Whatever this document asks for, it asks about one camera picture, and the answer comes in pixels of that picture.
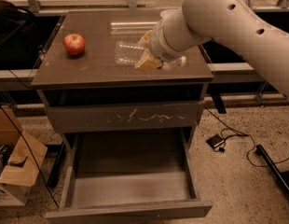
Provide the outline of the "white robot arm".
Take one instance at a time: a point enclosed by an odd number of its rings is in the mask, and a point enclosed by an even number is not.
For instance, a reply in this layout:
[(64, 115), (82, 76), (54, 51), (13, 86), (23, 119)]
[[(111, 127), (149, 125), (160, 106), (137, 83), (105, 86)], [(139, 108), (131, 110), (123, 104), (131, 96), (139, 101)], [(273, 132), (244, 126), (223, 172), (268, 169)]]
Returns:
[(135, 67), (155, 69), (210, 40), (241, 56), (289, 101), (289, 34), (243, 0), (183, 0), (141, 38), (144, 53)]

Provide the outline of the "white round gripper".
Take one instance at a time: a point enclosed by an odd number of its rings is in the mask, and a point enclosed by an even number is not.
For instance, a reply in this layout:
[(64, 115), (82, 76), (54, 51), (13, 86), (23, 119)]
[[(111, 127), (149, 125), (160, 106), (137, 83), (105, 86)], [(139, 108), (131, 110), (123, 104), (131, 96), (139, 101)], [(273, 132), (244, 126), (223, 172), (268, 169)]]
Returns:
[(134, 67), (141, 71), (150, 71), (162, 66), (162, 62), (172, 62), (182, 56), (181, 53), (172, 49), (164, 36), (164, 23), (159, 21), (153, 28), (148, 30), (137, 42), (139, 46), (147, 47), (140, 60)]

